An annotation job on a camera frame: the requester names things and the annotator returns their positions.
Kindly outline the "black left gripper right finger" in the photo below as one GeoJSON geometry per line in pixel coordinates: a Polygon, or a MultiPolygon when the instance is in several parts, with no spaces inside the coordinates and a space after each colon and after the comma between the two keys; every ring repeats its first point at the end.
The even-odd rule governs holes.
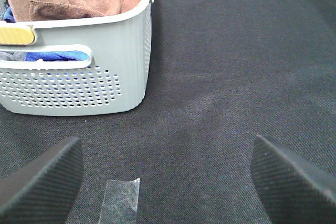
{"type": "Polygon", "coordinates": [[[250,173],[272,223],[335,223],[335,177],[257,135],[250,173]]]}

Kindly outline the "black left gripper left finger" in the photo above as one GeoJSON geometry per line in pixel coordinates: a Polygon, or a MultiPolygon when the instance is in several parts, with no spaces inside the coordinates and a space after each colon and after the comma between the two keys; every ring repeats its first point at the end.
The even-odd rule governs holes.
{"type": "Polygon", "coordinates": [[[65,223],[83,180],[78,137],[68,137],[1,180],[1,223],[65,223]]]}

